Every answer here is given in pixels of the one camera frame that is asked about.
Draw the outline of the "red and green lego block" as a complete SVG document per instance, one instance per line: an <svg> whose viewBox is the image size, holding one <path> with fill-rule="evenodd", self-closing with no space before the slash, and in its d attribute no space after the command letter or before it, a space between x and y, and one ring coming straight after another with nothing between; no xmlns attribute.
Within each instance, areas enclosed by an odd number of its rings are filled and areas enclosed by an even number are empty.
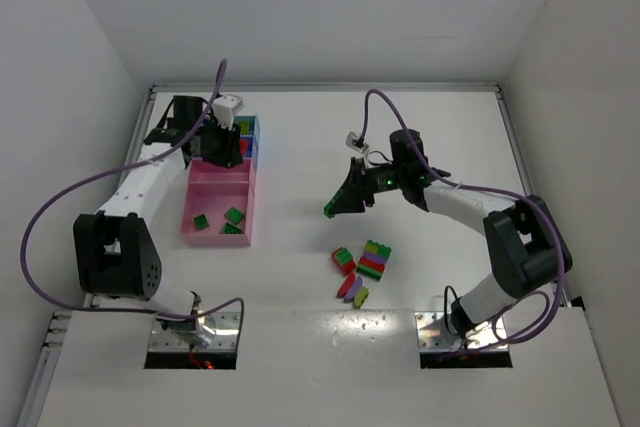
<svg viewBox="0 0 640 427"><path fill-rule="evenodd" d="M331 260L344 276L349 275L356 269L352 254L345 247L340 247L333 251L331 253Z"/></svg>

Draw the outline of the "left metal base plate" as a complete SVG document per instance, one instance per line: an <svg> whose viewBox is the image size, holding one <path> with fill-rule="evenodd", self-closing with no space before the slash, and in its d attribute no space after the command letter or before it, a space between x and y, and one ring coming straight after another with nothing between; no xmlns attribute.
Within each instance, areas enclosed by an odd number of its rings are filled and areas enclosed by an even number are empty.
<svg viewBox="0 0 640 427"><path fill-rule="evenodd" d="M148 351L161 354L207 353L232 354L239 334L237 312L218 312L195 320L155 318Z"/></svg>

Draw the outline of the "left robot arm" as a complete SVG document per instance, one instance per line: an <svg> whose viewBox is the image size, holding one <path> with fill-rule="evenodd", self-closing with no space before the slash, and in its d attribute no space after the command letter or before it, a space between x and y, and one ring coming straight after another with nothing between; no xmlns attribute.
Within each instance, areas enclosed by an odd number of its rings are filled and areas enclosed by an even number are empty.
<svg viewBox="0 0 640 427"><path fill-rule="evenodd" d="M169 187L200 159L230 169L243 161L236 116L243 107L234 94L213 102L177 95L143 141L138 167L129 171L112 197L73 225L83 292L124 299L156 314L164 327L195 332L200 297L164 277L149 225Z"/></svg>

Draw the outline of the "red half round lego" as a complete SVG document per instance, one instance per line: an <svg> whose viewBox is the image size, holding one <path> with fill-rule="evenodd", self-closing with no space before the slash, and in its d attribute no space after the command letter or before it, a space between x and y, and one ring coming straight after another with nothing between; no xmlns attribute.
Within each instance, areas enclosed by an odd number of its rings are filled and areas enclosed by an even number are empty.
<svg viewBox="0 0 640 427"><path fill-rule="evenodd" d="M353 284L355 282L355 279L356 279L356 275L354 274L354 272L350 272L346 276L345 280L343 281L342 285L340 286L340 288L337 291L337 297L338 298L344 298L345 297L347 292L353 286Z"/></svg>

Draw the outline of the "light blue bin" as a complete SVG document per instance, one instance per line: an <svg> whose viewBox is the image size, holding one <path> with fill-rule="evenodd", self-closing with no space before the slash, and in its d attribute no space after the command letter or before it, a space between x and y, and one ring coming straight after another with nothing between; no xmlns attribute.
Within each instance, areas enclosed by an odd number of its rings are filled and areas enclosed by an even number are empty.
<svg viewBox="0 0 640 427"><path fill-rule="evenodd" d="M259 119L256 115L236 116L235 123L240 128L242 136L260 136Z"/></svg>

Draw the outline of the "purple half round lego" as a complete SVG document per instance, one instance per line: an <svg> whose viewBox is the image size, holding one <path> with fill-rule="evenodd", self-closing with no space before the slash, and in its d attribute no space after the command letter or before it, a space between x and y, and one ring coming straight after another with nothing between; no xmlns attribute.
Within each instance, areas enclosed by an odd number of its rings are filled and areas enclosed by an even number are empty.
<svg viewBox="0 0 640 427"><path fill-rule="evenodd" d="M358 293L358 291L360 290L360 288L363 285L363 280L360 276L357 276L353 282L353 284L351 285L351 287L349 288L349 290L347 291L347 293L344 296L344 301L345 302L350 302L352 301L356 294Z"/></svg>

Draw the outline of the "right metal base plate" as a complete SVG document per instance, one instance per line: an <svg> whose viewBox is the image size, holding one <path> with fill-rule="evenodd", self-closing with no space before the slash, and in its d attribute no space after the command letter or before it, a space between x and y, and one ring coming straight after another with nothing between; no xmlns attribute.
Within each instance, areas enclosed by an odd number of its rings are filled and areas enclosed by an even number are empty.
<svg viewBox="0 0 640 427"><path fill-rule="evenodd" d="M487 349L498 351L506 349L506 346L502 345L488 348L488 345L498 342L490 322L476 326L468 331L465 338L462 339L446 329L443 312L417 311L414 317L420 353L440 354L458 350Z"/></svg>

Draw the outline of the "dark green lego brick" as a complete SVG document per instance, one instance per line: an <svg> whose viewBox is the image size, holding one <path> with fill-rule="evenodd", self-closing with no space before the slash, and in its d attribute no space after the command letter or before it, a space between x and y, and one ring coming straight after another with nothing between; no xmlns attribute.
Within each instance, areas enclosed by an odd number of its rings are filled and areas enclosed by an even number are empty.
<svg viewBox="0 0 640 427"><path fill-rule="evenodd" d="M204 214L200 214L193 218L193 225L197 231L201 231L209 227L209 222Z"/></svg>

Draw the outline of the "lime small lego brick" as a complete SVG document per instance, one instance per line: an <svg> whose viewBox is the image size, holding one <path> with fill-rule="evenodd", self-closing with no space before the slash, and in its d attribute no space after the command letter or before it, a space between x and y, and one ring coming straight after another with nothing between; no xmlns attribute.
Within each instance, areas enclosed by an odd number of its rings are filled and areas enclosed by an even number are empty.
<svg viewBox="0 0 640 427"><path fill-rule="evenodd" d="M369 289L366 287L360 287L352 299L353 307L360 309L369 297Z"/></svg>

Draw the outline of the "green lego in bin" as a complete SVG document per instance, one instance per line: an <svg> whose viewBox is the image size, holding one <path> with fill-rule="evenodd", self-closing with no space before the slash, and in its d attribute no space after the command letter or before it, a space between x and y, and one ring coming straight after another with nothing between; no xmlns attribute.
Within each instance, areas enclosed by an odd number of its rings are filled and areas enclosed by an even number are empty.
<svg viewBox="0 0 640 427"><path fill-rule="evenodd" d="M242 234L243 230L231 223L225 223L221 229L221 234L223 235L239 235Z"/></svg>
<svg viewBox="0 0 640 427"><path fill-rule="evenodd" d="M245 214L236 207L229 208L224 217L233 225L238 225L245 219Z"/></svg>

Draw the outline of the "upper pink bin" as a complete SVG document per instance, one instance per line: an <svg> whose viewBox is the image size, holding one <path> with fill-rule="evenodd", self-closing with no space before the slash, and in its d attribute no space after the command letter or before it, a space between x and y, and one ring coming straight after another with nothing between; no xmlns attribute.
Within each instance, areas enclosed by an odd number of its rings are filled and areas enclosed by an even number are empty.
<svg viewBox="0 0 640 427"><path fill-rule="evenodd" d="M188 174L189 183L250 183L255 180L255 168L251 159L232 168L216 166L203 160L191 162Z"/></svg>

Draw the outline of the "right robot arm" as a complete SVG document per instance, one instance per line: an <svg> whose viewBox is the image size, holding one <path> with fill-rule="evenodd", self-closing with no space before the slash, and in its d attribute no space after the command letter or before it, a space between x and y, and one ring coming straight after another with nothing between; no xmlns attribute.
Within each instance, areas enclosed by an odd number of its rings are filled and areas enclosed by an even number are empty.
<svg viewBox="0 0 640 427"><path fill-rule="evenodd" d="M364 158L351 159L347 177L324 214L333 218L363 213L374 205L376 195L398 190L420 210L482 235L491 272L452 303L446 323L454 334L463 336L495 319L538 288L561 281L571 269L571 254L541 198L454 183L448 172L429 165L414 129L394 131L389 141L391 159L386 163L370 167Z"/></svg>

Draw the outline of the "dark blue bin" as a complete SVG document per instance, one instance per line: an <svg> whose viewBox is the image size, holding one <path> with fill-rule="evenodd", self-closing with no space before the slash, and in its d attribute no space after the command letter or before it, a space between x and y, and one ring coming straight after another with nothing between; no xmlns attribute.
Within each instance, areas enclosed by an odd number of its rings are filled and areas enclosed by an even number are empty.
<svg viewBox="0 0 640 427"><path fill-rule="evenodd" d="M245 160L250 160L253 170L256 171L259 159L259 141L254 136L241 136L240 140L241 139L246 139L249 142L249 148L243 158Z"/></svg>

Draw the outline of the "multicolour lego block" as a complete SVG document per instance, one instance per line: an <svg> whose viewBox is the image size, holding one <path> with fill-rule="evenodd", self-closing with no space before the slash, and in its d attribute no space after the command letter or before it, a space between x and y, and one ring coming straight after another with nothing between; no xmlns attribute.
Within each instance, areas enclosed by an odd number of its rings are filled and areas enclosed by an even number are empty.
<svg viewBox="0 0 640 427"><path fill-rule="evenodd" d="M362 255L356 262L356 272L379 281L386 269L392 248L374 240L367 240Z"/></svg>

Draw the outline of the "metal base plate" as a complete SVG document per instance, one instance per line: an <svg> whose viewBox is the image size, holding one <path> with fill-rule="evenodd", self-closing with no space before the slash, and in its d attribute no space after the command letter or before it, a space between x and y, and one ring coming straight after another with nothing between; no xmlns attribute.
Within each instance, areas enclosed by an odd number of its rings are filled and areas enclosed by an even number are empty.
<svg viewBox="0 0 640 427"><path fill-rule="evenodd" d="M440 354L458 350L487 349L498 351L506 349L506 346L502 345L488 348L488 345L498 342L490 322L476 326L468 331L465 338L462 339L446 329L443 312L417 311L414 317L420 353Z"/></svg>
<svg viewBox="0 0 640 427"><path fill-rule="evenodd" d="M207 353L232 354L239 334L237 312L218 312L195 320L155 318L148 351L161 354Z"/></svg>

